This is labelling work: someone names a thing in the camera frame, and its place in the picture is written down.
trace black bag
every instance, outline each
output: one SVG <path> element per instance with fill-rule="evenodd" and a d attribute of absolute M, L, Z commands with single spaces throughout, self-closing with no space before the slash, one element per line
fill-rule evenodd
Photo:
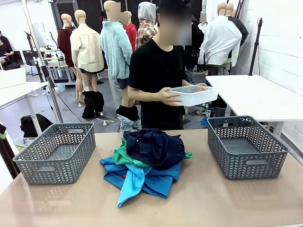
<path fill-rule="evenodd" d="M 43 115 L 37 113 L 37 120 L 39 122 L 41 131 L 44 132 L 49 126 L 51 126 L 53 123 L 51 123 L 46 117 Z M 21 130 L 24 132 L 24 138 L 29 137 L 37 137 L 37 132 L 33 123 L 33 119 L 30 115 L 21 117 Z"/>
<path fill-rule="evenodd" d="M 4 70 L 14 70 L 14 69 L 20 69 L 20 68 L 21 68 L 21 66 L 19 63 L 11 61 L 11 62 L 7 62 Z"/>

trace red hoodie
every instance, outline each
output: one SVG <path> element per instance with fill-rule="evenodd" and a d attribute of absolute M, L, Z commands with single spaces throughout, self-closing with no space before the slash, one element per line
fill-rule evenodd
<path fill-rule="evenodd" d="M 137 37 L 137 27 L 132 22 L 129 25 L 123 25 L 123 28 L 126 30 L 129 41 L 131 41 L 131 45 L 133 48 L 133 52 L 136 45 L 136 37 Z"/>

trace brown table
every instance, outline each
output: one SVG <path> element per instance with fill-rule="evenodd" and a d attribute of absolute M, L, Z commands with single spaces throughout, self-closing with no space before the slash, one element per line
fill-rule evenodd
<path fill-rule="evenodd" d="M 187 152 L 168 199 L 145 193 L 117 208 L 120 190 L 103 180 L 99 160 L 121 133 L 96 134 L 97 148 L 75 184 L 28 186 L 22 175 L 0 196 L 3 227 L 267 227 L 303 223 L 303 167 L 288 154 L 277 179 L 225 179 L 207 145 L 207 130 L 181 134 Z"/>

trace plaid shirt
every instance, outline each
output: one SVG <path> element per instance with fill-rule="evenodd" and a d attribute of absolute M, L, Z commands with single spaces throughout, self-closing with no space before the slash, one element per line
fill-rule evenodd
<path fill-rule="evenodd" d="M 140 19 L 135 50 L 146 43 L 149 39 L 153 38 L 156 33 L 157 31 L 153 26 L 153 20 Z"/>

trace gray hood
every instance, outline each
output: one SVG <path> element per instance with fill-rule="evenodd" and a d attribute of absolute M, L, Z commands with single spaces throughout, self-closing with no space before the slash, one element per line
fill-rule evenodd
<path fill-rule="evenodd" d="M 144 1 L 139 4 L 138 18 L 145 20 L 156 20 L 156 5 Z"/>

